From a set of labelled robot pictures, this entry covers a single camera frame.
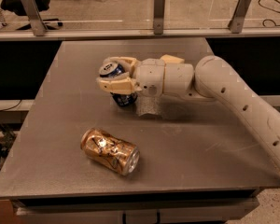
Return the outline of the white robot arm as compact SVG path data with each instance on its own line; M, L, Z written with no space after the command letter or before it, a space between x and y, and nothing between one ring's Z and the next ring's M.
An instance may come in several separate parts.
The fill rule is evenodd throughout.
M215 99L243 123L280 169L280 113L218 56L205 56L195 65L171 55L143 61L109 57L99 68L96 81L101 90L119 95Z

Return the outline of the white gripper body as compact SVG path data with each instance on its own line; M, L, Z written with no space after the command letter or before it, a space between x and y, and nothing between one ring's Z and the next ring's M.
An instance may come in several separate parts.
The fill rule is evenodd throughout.
M147 97L162 94L165 62L160 59L145 59L135 70L136 90Z

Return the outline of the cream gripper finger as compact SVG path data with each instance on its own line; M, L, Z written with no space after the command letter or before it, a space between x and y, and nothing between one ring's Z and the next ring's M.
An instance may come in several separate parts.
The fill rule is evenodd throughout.
M108 57L104 59L103 64L108 64L110 62L120 63L126 72L129 72L130 75L133 74L134 69L139 64L139 61L134 57Z
M98 77L96 81L101 90L116 94L132 94L140 91L139 83L126 72L116 77Z

